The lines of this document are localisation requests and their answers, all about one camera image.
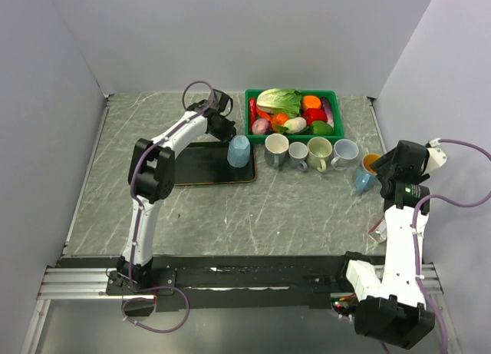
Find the light blue faceted mug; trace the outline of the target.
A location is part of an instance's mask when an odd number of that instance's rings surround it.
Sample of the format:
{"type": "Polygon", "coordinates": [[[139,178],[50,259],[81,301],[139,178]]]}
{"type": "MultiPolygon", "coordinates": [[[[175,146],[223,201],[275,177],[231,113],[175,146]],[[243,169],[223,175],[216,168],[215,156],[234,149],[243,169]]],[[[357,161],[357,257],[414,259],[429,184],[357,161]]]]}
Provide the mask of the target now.
{"type": "Polygon", "coordinates": [[[245,167],[250,158],[250,142],[245,135],[236,135],[229,142],[227,161],[234,168],[245,167]]]}

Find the blue patterned mug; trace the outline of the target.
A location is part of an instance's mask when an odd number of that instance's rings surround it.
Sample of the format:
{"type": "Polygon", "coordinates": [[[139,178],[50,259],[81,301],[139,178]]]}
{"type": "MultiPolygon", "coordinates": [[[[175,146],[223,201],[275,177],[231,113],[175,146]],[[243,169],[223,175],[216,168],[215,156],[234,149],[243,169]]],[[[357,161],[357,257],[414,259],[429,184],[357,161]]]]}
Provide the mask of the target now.
{"type": "Polygon", "coordinates": [[[380,158],[381,156],[379,154],[367,154],[362,158],[361,164],[356,168],[354,188],[358,195],[369,191],[377,183],[376,172],[373,170],[372,165],[380,158]]]}

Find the frosted grey mug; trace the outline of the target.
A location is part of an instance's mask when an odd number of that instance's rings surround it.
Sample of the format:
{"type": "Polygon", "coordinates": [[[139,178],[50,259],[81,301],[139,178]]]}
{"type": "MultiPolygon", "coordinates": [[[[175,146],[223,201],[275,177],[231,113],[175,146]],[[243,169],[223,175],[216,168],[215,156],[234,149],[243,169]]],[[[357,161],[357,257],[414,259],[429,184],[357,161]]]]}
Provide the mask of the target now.
{"type": "Polygon", "coordinates": [[[340,139],[333,146],[333,158],[331,166],[335,170],[347,170],[358,158],[359,148],[357,144],[348,139],[340,139]]]}

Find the large grey faceted mug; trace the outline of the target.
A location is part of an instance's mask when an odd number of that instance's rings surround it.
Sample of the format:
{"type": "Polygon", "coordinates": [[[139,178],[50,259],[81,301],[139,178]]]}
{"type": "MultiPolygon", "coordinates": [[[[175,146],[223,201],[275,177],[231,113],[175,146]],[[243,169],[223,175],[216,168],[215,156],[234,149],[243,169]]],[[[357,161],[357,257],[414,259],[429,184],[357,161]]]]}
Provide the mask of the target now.
{"type": "Polygon", "coordinates": [[[265,139],[264,158],[268,166],[279,169],[288,153],[288,138],[283,134],[270,134],[265,139]]]}

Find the light green mug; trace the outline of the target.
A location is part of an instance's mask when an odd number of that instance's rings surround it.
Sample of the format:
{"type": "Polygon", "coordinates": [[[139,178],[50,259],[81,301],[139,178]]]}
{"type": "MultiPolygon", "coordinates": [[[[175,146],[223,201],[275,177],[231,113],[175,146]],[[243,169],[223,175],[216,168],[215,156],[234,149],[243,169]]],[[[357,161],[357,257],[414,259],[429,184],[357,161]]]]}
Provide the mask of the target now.
{"type": "Polygon", "coordinates": [[[308,156],[306,164],[311,169],[324,173],[327,168],[332,154],[332,144],[323,137],[313,137],[307,143],[308,156]]]}

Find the small grey-blue mug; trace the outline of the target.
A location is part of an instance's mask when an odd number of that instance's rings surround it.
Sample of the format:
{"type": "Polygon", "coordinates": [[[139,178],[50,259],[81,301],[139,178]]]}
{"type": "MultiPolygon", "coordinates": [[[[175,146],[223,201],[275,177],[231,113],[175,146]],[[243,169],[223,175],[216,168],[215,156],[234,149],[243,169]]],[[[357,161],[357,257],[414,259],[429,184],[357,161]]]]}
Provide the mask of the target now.
{"type": "Polygon", "coordinates": [[[288,148],[288,164],[291,168],[305,172],[308,169],[306,158],[308,147],[301,142],[290,143],[288,148]]]}

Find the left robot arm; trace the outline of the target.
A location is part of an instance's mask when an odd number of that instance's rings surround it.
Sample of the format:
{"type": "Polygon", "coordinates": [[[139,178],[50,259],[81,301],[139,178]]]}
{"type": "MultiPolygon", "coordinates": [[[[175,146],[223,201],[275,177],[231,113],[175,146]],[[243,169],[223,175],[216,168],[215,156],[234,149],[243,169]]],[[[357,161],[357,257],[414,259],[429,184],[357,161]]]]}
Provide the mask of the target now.
{"type": "Polygon", "coordinates": [[[169,129],[150,140],[139,139],[133,148],[128,174],[132,217],[117,272],[136,294],[151,287],[153,236],[160,208],[176,182],[176,159],[203,134],[225,143],[236,135],[235,122],[227,118],[233,99],[225,92],[214,88],[208,98],[183,107],[183,116],[169,129]]]}

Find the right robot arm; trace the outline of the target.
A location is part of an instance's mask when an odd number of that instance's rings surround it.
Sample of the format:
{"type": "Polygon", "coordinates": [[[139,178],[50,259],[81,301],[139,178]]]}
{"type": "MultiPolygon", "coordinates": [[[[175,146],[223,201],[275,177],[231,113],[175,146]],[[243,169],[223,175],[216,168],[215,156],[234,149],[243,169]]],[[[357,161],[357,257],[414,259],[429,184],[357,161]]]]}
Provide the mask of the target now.
{"type": "Polygon", "coordinates": [[[348,261],[335,273],[337,286],[354,290],[358,304],[354,311],[354,329],[358,335],[386,344],[411,349],[435,324],[435,315],[427,310],[417,283],[420,277],[421,244],[430,206],[417,203],[429,195],[423,186],[430,152],[423,145],[399,141],[397,146],[376,160],[372,167],[381,183],[387,245],[384,271],[360,256],[348,261]]]}

